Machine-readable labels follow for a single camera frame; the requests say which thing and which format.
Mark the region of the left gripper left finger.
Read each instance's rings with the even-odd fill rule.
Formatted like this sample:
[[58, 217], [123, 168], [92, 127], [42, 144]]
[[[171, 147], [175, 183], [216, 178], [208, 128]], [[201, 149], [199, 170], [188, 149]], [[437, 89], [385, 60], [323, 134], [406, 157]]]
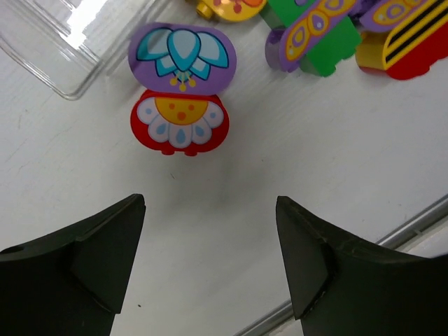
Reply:
[[2, 335], [110, 335], [123, 307], [146, 206], [133, 194], [1, 251]]

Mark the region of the purple lotus lego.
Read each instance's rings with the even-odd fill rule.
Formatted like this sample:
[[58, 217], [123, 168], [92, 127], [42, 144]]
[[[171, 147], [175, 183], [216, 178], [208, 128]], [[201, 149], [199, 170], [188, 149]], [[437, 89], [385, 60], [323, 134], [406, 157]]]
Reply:
[[145, 88], [163, 93], [217, 95], [235, 76], [237, 54], [221, 31], [152, 22], [130, 39], [128, 63]]

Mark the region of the yellow flower lego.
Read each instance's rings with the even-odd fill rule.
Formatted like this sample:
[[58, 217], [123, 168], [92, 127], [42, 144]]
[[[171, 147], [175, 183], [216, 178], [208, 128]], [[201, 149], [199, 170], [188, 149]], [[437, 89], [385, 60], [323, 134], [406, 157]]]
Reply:
[[210, 20], [222, 19], [228, 22], [243, 22], [260, 13], [267, 0], [198, 0], [192, 1], [199, 16]]

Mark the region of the red flower lego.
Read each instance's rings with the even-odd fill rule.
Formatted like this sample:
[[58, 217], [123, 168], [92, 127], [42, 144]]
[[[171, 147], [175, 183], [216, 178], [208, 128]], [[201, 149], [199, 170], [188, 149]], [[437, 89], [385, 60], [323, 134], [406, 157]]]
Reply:
[[230, 117], [217, 95], [146, 90], [132, 108], [130, 127], [136, 139], [151, 150], [196, 156], [224, 142]]

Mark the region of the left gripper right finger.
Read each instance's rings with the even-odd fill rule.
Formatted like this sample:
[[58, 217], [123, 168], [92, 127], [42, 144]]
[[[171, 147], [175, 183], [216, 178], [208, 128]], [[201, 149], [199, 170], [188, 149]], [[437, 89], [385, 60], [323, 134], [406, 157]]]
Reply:
[[446, 335], [447, 257], [364, 240], [278, 197], [276, 226], [305, 335]]

